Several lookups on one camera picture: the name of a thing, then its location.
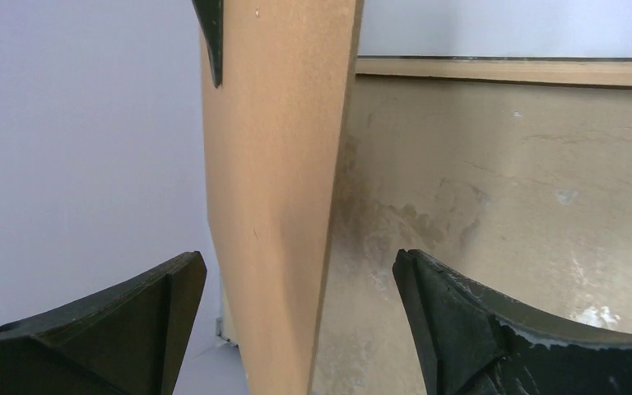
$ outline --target wooden board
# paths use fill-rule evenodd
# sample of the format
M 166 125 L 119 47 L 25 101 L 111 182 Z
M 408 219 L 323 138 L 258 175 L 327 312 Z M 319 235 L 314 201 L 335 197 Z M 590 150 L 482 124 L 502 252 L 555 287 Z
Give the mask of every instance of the wooden board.
M 632 61 L 359 58 L 363 75 L 632 86 Z
M 207 209 L 253 395 L 309 392 L 361 0 L 225 2 L 202 48 Z
M 632 332 L 632 91 L 358 76 L 344 133 L 316 393 L 425 393 L 399 249 Z

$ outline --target open cabinet door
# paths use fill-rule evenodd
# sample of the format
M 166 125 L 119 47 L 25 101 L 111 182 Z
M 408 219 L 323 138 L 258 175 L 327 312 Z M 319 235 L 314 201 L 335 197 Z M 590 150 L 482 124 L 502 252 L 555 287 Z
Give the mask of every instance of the open cabinet door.
M 202 38 L 207 210 L 252 394 L 309 392 L 362 0 L 230 0 Z

